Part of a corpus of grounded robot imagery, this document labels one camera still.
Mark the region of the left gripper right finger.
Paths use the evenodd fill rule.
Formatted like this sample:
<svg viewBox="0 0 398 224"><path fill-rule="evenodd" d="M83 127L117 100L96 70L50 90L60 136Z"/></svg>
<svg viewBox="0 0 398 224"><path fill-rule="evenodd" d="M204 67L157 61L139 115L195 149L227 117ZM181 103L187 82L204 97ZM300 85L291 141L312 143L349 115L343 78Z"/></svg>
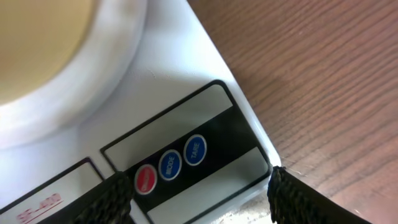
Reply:
<svg viewBox="0 0 398 224"><path fill-rule="evenodd" d="M272 169L267 197L277 224L369 224L286 171Z"/></svg>

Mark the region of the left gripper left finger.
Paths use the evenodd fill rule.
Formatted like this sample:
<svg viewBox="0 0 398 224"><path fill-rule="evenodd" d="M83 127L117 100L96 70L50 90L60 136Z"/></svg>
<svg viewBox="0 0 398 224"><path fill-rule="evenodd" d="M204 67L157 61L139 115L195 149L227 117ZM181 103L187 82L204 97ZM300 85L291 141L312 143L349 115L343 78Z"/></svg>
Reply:
<svg viewBox="0 0 398 224"><path fill-rule="evenodd" d="M45 218L48 224L134 224L130 216L131 181L117 172L73 201Z"/></svg>

